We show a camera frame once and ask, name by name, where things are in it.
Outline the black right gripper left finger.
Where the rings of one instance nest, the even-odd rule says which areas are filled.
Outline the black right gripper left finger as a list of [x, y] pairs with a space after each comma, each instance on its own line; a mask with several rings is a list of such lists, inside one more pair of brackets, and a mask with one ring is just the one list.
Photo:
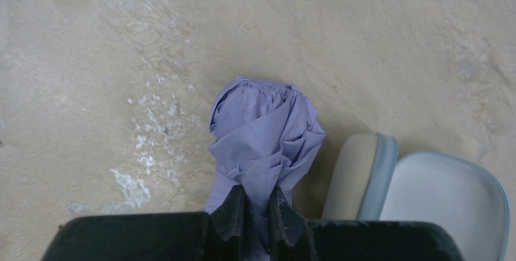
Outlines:
[[43, 260], [243, 260], [245, 191], [213, 213], [100, 215], [61, 226]]

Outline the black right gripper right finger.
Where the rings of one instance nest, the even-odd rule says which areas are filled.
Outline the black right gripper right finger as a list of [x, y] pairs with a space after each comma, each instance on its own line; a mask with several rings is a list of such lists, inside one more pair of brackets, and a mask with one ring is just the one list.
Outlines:
[[304, 218], [279, 187], [269, 200], [271, 260], [462, 260], [440, 226], [418, 221]]

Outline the lilac umbrella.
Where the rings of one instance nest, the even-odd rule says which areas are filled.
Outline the lilac umbrella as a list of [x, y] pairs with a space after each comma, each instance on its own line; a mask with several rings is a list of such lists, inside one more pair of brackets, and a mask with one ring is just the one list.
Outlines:
[[213, 213], [235, 185], [246, 194], [245, 258], [268, 260], [268, 202], [274, 188], [292, 202], [325, 139], [315, 107], [295, 85], [237, 77], [212, 106], [214, 183], [204, 210]]

